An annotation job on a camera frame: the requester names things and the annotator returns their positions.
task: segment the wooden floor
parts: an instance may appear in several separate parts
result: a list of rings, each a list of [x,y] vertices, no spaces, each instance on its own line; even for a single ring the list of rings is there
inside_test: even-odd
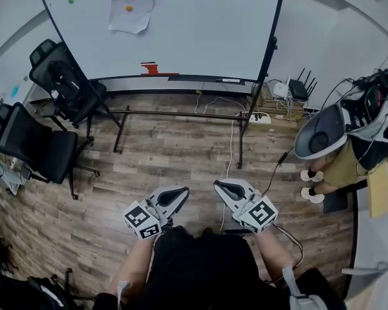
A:
[[[212,96],[201,96],[199,112]],[[168,110],[193,112],[197,96],[120,96],[107,101],[112,109]],[[242,108],[217,100],[208,113],[234,114]],[[50,120],[43,123],[56,129]],[[81,139],[85,124],[76,130]],[[226,177],[230,160],[231,121],[132,116],[127,120],[120,141],[121,156],[112,152],[118,128],[107,119],[95,119],[94,147],[80,157],[82,165],[96,167],[102,176],[75,170],[74,185],[79,201],[69,195],[67,180],[62,185],[28,181],[16,197],[0,188],[0,236],[13,245],[17,276],[49,277],[56,273],[63,279],[67,267],[73,268],[73,284],[83,295],[103,291],[129,252],[135,237],[122,221],[121,212],[133,201],[141,200],[155,188],[179,184],[190,188],[191,195],[174,217],[193,234],[205,227],[219,230],[222,202],[213,190],[213,182]],[[294,144],[294,135],[272,135],[249,130],[244,137],[244,166],[236,169],[238,126],[233,136],[233,163],[230,177],[249,181],[265,190],[272,171],[284,151]],[[303,200],[299,190],[305,185],[299,171],[306,166],[293,152],[277,170],[268,196],[278,208],[278,224],[301,240],[305,259],[300,271],[317,267],[338,290],[345,277],[352,249],[352,211],[323,214],[322,205]],[[235,228],[226,211],[225,227]],[[286,236],[279,239],[299,258],[299,249]],[[256,257],[261,277],[266,278],[259,251],[248,239]]]

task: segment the black shirt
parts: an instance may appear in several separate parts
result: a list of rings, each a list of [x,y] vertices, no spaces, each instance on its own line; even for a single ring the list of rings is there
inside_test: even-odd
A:
[[[388,139],[388,127],[384,131],[383,136]],[[375,168],[377,164],[381,163],[388,156],[388,143],[386,142],[374,141],[369,148],[370,141],[365,141],[355,136],[350,138],[356,159],[368,171]]]
[[[122,309],[289,309],[288,290],[259,279],[253,254],[238,236],[192,238],[168,251],[157,245],[145,289]],[[319,271],[314,276],[307,285],[298,280],[299,288],[322,295],[329,309],[344,309]],[[93,310],[114,310],[117,302],[102,293]]]

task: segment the white shoe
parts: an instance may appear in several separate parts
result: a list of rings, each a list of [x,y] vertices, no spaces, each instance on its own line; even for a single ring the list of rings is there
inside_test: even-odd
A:
[[[325,199],[325,195],[316,194],[316,195],[312,196],[309,194],[309,189],[310,189],[309,187],[302,187],[302,189],[300,191],[300,195],[302,196],[302,198],[304,198],[305,200],[309,200],[310,202],[315,203],[315,204],[322,203],[323,200]]]
[[[314,177],[309,177],[308,175],[309,170],[303,170],[300,172],[300,179],[303,181],[313,181],[314,183],[319,183],[323,180],[323,172],[317,171]]]

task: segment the crumpled paper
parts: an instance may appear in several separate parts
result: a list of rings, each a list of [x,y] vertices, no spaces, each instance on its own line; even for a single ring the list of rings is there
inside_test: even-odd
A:
[[[148,27],[154,4],[154,0],[111,0],[108,29],[139,34]]]

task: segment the red marking on whiteboard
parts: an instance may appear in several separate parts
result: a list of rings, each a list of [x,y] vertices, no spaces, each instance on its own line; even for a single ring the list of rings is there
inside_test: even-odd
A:
[[[158,65],[155,62],[141,62],[141,66],[148,70],[148,73],[147,74],[141,74],[142,76],[179,75],[178,72],[158,72]]]

